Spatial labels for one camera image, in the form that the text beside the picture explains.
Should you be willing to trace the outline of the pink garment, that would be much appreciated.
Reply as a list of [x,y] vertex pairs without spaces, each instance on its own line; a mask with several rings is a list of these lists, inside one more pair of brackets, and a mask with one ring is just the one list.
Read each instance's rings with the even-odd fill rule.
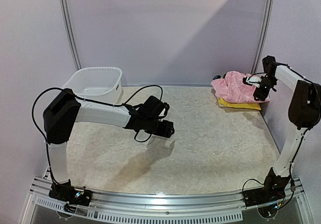
[[243,74],[238,71],[229,71],[225,77],[212,80],[211,86],[215,90],[216,98],[222,98],[230,103],[263,103],[265,100],[255,100],[254,91],[256,86],[243,83],[243,78],[250,77],[251,74]]

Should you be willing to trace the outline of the navy blue tank top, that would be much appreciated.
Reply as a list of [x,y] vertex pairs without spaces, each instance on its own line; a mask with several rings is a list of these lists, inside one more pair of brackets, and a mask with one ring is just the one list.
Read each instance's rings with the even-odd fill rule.
[[220,79],[220,78],[221,78],[221,75],[216,75],[213,77],[213,80]]

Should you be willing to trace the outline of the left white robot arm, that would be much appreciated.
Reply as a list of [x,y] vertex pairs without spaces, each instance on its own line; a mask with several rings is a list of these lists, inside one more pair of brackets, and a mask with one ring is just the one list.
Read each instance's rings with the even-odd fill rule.
[[47,160],[55,193],[64,201],[70,201],[75,193],[69,186],[67,167],[67,143],[75,123],[97,123],[144,131],[149,136],[170,138],[174,123],[165,120],[170,106],[151,95],[144,103],[130,105],[111,104],[77,96],[69,88],[57,88],[59,94],[43,112],[44,127],[38,131],[44,137]]

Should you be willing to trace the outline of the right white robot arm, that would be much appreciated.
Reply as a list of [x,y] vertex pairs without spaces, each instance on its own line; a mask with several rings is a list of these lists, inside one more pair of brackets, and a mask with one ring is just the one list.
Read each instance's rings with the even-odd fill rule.
[[294,162],[305,135],[320,121],[320,85],[294,71],[289,65],[279,63],[273,56],[262,59],[264,76],[254,85],[253,97],[265,101],[278,82],[282,82],[293,93],[288,108],[288,119],[292,130],[287,134],[278,160],[270,169],[260,189],[259,197],[270,202],[279,191],[284,190],[291,179]]

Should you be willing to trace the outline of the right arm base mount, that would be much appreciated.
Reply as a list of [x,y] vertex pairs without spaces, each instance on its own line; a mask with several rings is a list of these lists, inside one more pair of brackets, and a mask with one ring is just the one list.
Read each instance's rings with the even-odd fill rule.
[[265,192],[264,187],[257,187],[254,189],[245,190],[245,185],[249,181],[255,181],[260,185],[264,185],[263,183],[259,182],[258,180],[251,178],[244,182],[242,186],[241,194],[243,196],[243,201],[245,203],[246,207],[261,205],[264,203],[270,203],[275,202],[275,206],[273,207],[275,210],[279,210],[286,206],[294,196],[295,192],[295,181],[293,178],[290,178],[290,190],[291,190],[291,196],[288,200],[286,200],[286,195],[284,190],[270,190],[268,192]]

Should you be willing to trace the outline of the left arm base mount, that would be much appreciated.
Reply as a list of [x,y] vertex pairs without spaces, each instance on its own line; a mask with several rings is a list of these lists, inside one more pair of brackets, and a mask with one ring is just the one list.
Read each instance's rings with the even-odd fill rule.
[[52,183],[49,191],[50,198],[68,202],[70,205],[89,206],[92,196],[91,190],[72,186],[70,180],[64,184]]

